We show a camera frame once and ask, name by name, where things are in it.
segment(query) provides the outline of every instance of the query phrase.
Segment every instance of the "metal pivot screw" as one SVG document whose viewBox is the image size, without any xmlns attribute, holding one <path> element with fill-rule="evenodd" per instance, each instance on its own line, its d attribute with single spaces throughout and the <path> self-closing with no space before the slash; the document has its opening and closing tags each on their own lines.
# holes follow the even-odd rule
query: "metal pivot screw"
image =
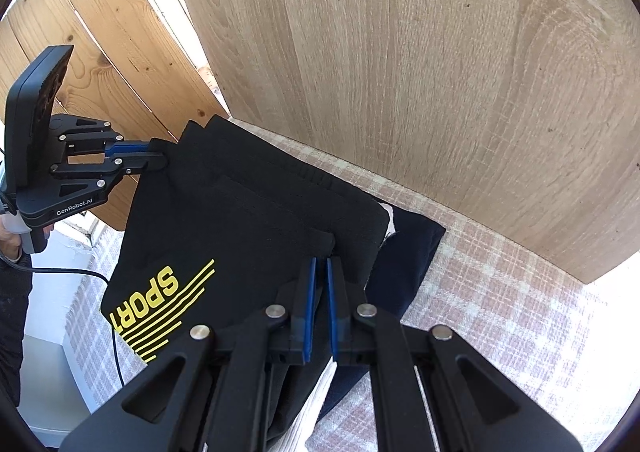
<svg viewBox="0 0 640 452">
<path fill-rule="evenodd" d="M 451 330 L 451 327 L 443 324 L 435 326 L 431 330 L 431 333 L 436 340 L 442 340 L 443 342 L 446 342 L 453 337 L 453 331 Z"/>
<path fill-rule="evenodd" d="M 211 334 L 211 329 L 209 329 L 205 324 L 198 324 L 197 326 L 193 326 L 189 330 L 189 335 L 194 340 L 204 340 Z"/>
<path fill-rule="evenodd" d="M 356 308 L 356 312 L 363 318 L 372 318 L 378 313 L 378 308 L 373 304 L 360 304 Z"/>
<path fill-rule="evenodd" d="M 264 310 L 264 312 L 267 313 L 267 316 L 269 318 L 280 318 L 284 316 L 284 313 L 286 313 L 287 310 L 280 304 L 271 304 L 267 309 Z"/>
</svg>

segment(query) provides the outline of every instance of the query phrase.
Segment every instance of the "wood grain surface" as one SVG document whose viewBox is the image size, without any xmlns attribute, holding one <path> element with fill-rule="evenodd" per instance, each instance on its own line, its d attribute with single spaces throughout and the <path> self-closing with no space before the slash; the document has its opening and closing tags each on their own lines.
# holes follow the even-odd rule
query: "wood grain surface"
<svg viewBox="0 0 640 452">
<path fill-rule="evenodd" d="M 30 59 L 22 51 L 7 17 L 5 17 L 0 21 L 0 99 L 2 100 L 0 119 L 3 122 L 6 95 L 30 62 Z M 65 114 L 67 111 L 60 105 L 59 101 L 56 101 L 52 112 L 53 114 Z M 91 209 L 91 212 L 112 228 L 123 231 L 127 224 L 131 200 L 137 185 L 133 179 L 127 176 L 111 191 L 108 202 Z"/>
<path fill-rule="evenodd" d="M 234 115 L 584 282 L 640 248 L 630 0 L 186 0 Z"/>
<path fill-rule="evenodd" d="M 0 21 L 0 120 L 4 123 L 4 109 L 6 96 L 15 80 L 29 66 L 30 60 L 24 54 L 9 21 L 5 17 Z M 64 114 L 66 111 L 56 102 L 53 105 L 53 114 Z"/>
<path fill-rule="evenodd" d="M 71 0 L 124 79 L 176 137 L 225 111 L 147 0 Z"/>
<path fill-rule="evenodd" d="M 58 92 L 69 114 L 111 121 L 126 139 L 171 139 L 91 39 L 69 0 L 18 0 L 7 17 L 30 60 L 47 46 L 74 45 Z"/>
</svg>

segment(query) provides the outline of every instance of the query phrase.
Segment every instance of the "navy blue clothing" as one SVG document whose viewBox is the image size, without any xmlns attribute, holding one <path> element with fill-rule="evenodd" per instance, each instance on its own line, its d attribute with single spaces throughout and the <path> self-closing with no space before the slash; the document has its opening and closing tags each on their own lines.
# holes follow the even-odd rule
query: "navy blue clothing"
<svg viewBox="0 0 640 452">
<path fill-rule="evenodd" d="M 365 292 L 368 302 L 400 320 L 420 288 L 445 229 L 419 213 L 392 208 L 396 233 L 378 251 Z M 367 371 L 367 366 L 338 366 L 318 419 L 324 418 Z"/>
</svg>

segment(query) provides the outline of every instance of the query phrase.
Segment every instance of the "plaid tablecloth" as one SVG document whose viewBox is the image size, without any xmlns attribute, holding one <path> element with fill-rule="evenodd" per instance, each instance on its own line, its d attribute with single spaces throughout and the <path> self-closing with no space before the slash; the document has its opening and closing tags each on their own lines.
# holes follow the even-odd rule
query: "plaid tablecloth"
<svg viewBox="0 0 640 452">
<path fill-rule="evenodd" d="M 403 322 L 453 327 L 480 353 L 594 451 L 640 388 L 640 254 L 591 285 L 427 197 L 311 147 L 237 121 L 284 151 L 447 228 Z M 105 230 L 92 267 L 110 276 L 122 234 Z M 85 277 L 66 331 L 95 405 L 119 388 L 104 285 Z M 118 339 L 126 381 L 144 363 Z M 317 426 L 310 452 L 374 451 L 376 431 L 366 376 Z"/>
</svg>

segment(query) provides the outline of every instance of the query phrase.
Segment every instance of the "black t-shirt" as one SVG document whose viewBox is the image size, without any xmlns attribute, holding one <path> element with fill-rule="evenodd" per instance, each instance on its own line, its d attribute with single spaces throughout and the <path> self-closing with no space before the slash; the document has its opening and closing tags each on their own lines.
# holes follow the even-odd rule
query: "black t-shirt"
<svg viewBox="0 0 640 452">
<path fill-rule="evenodd" d="M 304 258 L 340 255 L 346 278 L 364 286 L 388 215 L 360 189 L 219 117 L 205 130 L 190 124 L 177 145 L 153 140 L 150 149 L 169 165 L 140 178 L 101 306 L 144 360 L 195 324 L 218 329 L 269 305 Z M 329 357 L 323 293 L 311 362 L 275 368 L 271 440 Z"/>
</svg>

